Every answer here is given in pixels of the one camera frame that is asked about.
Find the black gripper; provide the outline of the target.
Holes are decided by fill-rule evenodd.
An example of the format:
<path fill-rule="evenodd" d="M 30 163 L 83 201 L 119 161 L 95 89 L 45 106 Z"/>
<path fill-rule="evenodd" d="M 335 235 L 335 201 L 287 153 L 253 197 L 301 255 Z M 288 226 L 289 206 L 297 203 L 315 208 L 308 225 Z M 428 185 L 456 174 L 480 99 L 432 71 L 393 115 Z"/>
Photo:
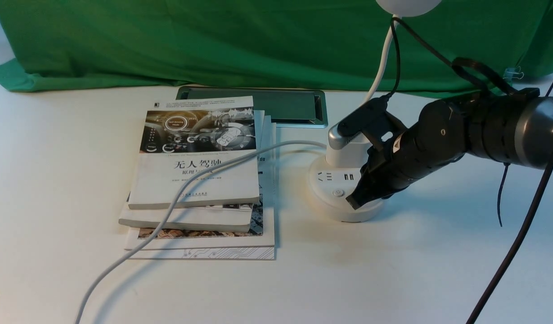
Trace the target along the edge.
<path fill-rule="evenodd" d="M 466 153 L 466 114 L 443 100 L 427 104 L 412 127 L 404 127 L 375 105 L 361 131 L 371 141 L 361 178 L 346 201 L 355 211 L 387 199 L 412 183 L 459 160 Z"/>

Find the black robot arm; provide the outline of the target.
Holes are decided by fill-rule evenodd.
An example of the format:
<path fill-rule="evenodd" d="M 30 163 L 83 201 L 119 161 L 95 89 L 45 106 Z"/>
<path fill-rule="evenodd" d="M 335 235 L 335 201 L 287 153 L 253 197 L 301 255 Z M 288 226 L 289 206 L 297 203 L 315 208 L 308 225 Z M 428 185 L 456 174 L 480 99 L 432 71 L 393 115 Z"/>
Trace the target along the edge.
<path fill-rule="evenodd" d="M 511 95 L 476 91 L 425 105 L 405 127 L 387 110 L 389 95 L 372 98 L 340 121 L 343 137 L 372 144 L 360 180 L 346 200 L 355 210 L 387 199 L 464 154 L 543 169 L 553 153 L 553 97 L 537 88 Z"/>

